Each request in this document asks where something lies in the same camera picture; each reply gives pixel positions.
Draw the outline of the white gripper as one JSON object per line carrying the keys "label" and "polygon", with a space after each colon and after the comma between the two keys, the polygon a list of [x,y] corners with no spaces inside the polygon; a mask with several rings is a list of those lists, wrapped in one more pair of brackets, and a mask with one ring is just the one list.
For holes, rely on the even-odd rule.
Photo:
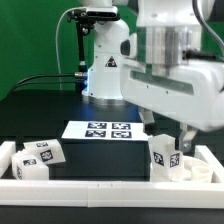
{"label": "white gripper", "polygon": [[191,150],[198,130],[224,127],[224,63],[188,46],[187,33],[133,34],[120,45],[123,98],[153,135],[153,113],[180,124],[178,148]]}

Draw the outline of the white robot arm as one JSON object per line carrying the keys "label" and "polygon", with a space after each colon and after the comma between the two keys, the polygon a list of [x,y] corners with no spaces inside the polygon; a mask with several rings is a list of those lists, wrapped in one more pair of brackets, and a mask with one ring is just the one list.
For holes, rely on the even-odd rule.
{"label": "white robot arm", "polygon": [[94,62],[82,91],[88,102],[139,107],[146,132],[154,114],[181,124],[176,147],[187,152],[199,131],[224,127],[224,59],[201,50],[215,0],[137,0],[136,32],[118,18],[129,0],[81,0],[93,29]]}

